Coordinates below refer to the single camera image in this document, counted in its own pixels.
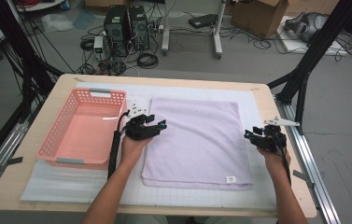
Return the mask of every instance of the hand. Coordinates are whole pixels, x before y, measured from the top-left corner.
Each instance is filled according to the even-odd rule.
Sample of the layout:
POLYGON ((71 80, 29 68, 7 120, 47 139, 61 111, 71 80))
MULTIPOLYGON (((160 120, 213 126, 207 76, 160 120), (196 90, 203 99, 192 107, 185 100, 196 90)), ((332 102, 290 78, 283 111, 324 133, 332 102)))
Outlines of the hand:
POLYGON ((152 138, 136 141, 125 135, 122 140, 122 154, 120 157, 120 165, 126 165, 133 168, 140 159, 143 148, 152 140, 152 138))
MULTIPOLYGON (((283 166, 283 160, 280 155, 273 152, 268 152, 260 147, 257 147, 257 150, 265 158, 266 169, 268 169, 271 176, 286 173, 286 169, 283 166)), ((283 150, 285 150, 287 162, 290 164, 291 157, 285 148, 283 150)))

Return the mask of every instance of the cloth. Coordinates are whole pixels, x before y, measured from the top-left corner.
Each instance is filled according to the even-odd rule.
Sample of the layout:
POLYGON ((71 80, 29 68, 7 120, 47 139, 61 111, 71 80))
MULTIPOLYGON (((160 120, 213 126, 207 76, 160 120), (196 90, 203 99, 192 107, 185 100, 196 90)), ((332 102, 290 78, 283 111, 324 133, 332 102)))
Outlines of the cloth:
POLYGON ((251 177, 236 102, 154 97, 167 129, 147 145, 143 182, 186 189, 248 189, 251 177))

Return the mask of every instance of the person's left hand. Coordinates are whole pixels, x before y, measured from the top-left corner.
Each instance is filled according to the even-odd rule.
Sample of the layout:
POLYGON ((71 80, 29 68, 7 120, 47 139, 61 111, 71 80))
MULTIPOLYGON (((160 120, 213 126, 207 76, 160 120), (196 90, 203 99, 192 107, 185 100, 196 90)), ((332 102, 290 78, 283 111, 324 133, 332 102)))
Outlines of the person's left hand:
POLYGON ((126 165, 133 168, 140 159, 143 148, 152 140, 152 138, 136 141, 125 135, 122 140, 122 154, 120 165, 126 165))

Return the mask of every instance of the computer tower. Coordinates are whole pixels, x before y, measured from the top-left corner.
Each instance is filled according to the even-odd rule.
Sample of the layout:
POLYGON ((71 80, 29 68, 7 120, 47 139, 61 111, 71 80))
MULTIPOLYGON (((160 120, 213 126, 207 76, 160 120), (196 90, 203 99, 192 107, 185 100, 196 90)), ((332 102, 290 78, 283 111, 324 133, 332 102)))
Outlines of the computer tower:
POLYGON ((129 7, 130 24, 132 26, 132 37, 134 48, 149 49, 148 21, 143 6, 129 7))
POLYGON ((127 7, 124 5, 109 6, 104 21, 104 29, 106 30, 110 55, 115 57, 127 56, 127 44, 132 38, 127 7))

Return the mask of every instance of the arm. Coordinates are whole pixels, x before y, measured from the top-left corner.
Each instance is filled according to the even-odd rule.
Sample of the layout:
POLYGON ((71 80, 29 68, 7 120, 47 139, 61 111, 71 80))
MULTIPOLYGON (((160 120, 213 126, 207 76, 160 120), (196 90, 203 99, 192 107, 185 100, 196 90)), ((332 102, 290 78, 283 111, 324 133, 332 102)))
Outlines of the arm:
POLYGON ((303 211, 295 198, 281 157, 258 147, 258 151, 265 158, 266 168, 275 187, 277 215, 279 224, 307 223, 303 211))
POLYGON ((150 140, 134 141, 123 137, 120 165, 94 199, 82 223, 114 223, 127 179, 150 140))

